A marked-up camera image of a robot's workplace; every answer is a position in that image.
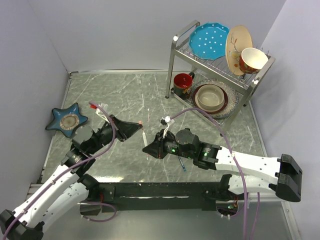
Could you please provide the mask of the white orange-tipped marker pen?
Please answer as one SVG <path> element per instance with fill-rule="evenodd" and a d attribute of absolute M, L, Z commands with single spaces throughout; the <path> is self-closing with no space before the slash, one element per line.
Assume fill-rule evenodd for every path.
<path fill-rule="evenodd" d="M 147 141 L 146 133 L 143 129 L 142 129 L 142 139 L 143 139 L 144 146 L 146 147 L 148 145 L 148 141 Z"/>

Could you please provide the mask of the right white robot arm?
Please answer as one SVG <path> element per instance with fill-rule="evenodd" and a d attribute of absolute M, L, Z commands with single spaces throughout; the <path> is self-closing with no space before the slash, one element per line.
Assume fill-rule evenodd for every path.
<path fill-rule="evenodd" d="M 219 195 L 224 199 L 244 192 L 274 192 L 284 201 L 301 201 L 303 171 L 289 154 L 263 157 L 230 152 L 226 147 L 200 141 L 188 128 L 176 134 L 163 129 L 142 151 L 156 159 L 171 154 L 191 159 L 195 166 L 204 170 L 237 173 L 219 186 Z"/>

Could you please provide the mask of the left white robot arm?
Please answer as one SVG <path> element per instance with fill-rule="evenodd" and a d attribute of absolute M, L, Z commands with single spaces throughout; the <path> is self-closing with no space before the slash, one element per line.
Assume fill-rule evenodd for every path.
<path fill-rule="evenodd" d="M 0 214 L 0 229 L 6 240 L 40 240 L 45 230 L 75 204 L 93 201 L 100 193 L 100 183 L 87 174 L 101 156 L 100 150 L 111 147 L 115 140 L 124 142 L 142 129 L 137 122 L 122 121 L 114 115 L 101 128 L 79 127 L 70 151 L 51 177 L 24 203 Z"/>

